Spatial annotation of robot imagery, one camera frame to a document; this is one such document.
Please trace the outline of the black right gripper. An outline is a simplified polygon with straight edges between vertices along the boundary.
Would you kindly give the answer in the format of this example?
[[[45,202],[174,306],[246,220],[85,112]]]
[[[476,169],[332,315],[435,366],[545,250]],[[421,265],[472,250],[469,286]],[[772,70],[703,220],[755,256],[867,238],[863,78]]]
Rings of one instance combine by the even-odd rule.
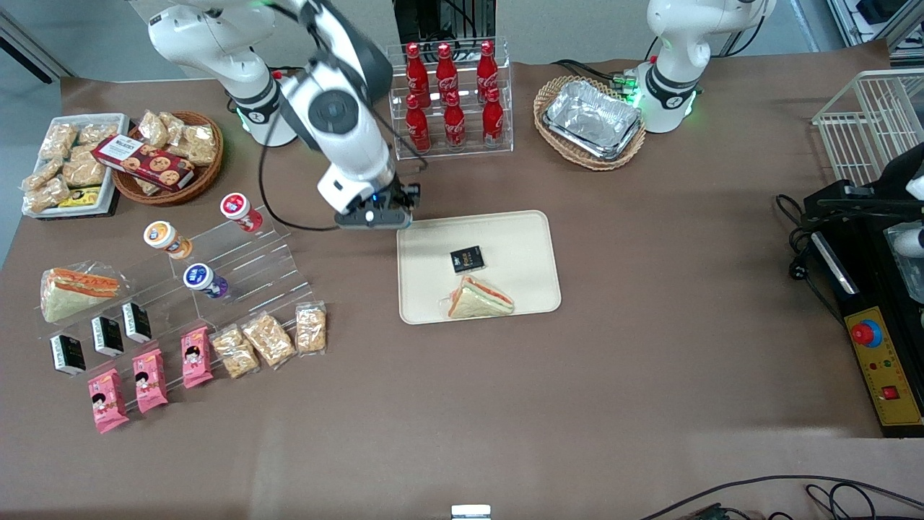
[[[392,182],[375,195],[375,207],[379,210],[412,212],[420,201],[420,184]]]

